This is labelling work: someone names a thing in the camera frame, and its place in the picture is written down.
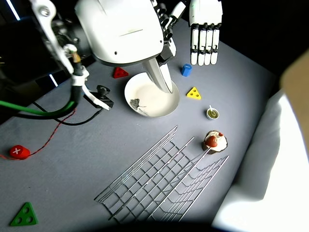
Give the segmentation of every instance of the metal wire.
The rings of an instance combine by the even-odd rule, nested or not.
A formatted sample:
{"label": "metal wire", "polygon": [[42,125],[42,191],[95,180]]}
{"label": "metal wire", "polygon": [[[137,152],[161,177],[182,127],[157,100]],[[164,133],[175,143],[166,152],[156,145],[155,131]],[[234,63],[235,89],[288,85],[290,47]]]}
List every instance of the metal wire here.
{"label": "metal wire", "polygon": [[202,167],[210,151],[190,159],[171,140],[174,127],[95,201],[102,203],[118,223],[143,220],[180,221],[216,176],[229,156]]}

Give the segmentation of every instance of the green cable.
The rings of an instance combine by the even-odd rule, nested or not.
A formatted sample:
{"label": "green cable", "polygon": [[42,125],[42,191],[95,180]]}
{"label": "green cable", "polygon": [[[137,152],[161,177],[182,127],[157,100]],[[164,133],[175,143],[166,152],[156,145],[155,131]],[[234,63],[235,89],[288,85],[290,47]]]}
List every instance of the green cable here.
{"label": "green cable", "polygon": [[31,114],[35,114],[35,115],[42,115],[42,116],[57,116],[58,114],[70,109],[73,105],[75,104],[74,101],[69,101],[62,109],[60,110],[56,110],[53,112],[43,112],[43,111],[38,111],[38,110],[33,110],[24,106],[20,106],[20,105],[15,105],[6,101],[0,101],[0,106],[5,106],[11,109],[15,109],[18,111],[24,111],[24,112],[28,112]]}

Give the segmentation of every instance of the green triangle block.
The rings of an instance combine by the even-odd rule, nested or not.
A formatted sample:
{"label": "green triangle block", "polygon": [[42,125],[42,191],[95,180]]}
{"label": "green triangle block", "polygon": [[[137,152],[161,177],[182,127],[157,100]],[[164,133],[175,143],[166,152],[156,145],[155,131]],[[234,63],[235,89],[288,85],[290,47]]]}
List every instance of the green triangle block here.
{"label": "green triangle block", "polygon": [[26,202],[19,210],[10,226],[30,226],[38,224],[37,217],[30,202]]}

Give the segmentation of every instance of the gray tabletop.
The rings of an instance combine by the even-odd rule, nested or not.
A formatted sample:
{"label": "gray tabletop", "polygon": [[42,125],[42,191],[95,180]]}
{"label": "gray tabletop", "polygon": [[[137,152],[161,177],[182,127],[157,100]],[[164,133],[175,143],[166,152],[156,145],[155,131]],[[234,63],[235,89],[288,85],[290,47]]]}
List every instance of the gray tabletop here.
{"label": "gray tabletop", "polygon": [[[176,111],[162,118],[147,118],[127,105],[124,87],[130,77],[143,72],[140,64],[125,67],[130,76],[119,79],[112,78],[112,67],[100,63],[89,66],[88,87],[109,87],[113,109],[82,126],[62,125],[50,144],[29,159],[0,160],[1,231],[85,231],[109,225],[112,222],[107,221],[105,208],[93,199],[175,125],[179,127],[173,141],[178,146],[196,137],[184,151],[188,154],[202,152],[201,142],[210,130],[219,130],[228,139],[225,151],[205,160],[211,163],[230,155],[229,160],[184,218],[212,221],[249,145],[275,76],[220,43],[216,65],[196,65],[189,77],[183,77],[180,69],[190,63],[190,29],[185,21],[175,26],[173,38],[177,55],[169,70],[181,93]],[[202,96],[200,101],[186,97],[194,86]],[[67,81],[38,103],[55,110],[63,106],[69,94]],[[206,118],[209,104],[219,110],[218,120]],[[94,111],[82,100],[68,121],[85,120]],[[0,154],[17,144],[33,151],[40,148],[56,125],[53,120],[11,118],[0,126]],[[9,223],[25,202],[32,203],[39,224],[10,228]]]}

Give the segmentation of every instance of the white bowl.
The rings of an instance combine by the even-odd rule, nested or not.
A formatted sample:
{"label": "white bowl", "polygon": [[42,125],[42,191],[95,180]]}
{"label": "white bowl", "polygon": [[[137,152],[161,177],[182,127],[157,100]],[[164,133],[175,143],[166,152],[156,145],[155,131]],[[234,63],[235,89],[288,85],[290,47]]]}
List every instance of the white bowl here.
{"label": "white bowl", "polygon": [[172,82],[173,93],[165,93],[149,79],[147,73],[133,76],[125,88],[128,105],[138,114],[146,117],[163,117],[176,110],[180,94]]}
{"label": "white bowl", "polygon": [[218,111],[217,109],[213,108],[212,111],[214,111],[214,112],[216,113],[217,117],[216,117],[216,118],[212,118],[212,117],[210,117],[210,116],[208,115],[208,112],[209,112],[210,110],[211,110],[211,109],[209,108],[209,109],[206,111],[206,116],[207,116],[207,118],[210,119],[210,120],[216,120],[216,119],[218,119],[219,116],[220,116],[219,111]]}

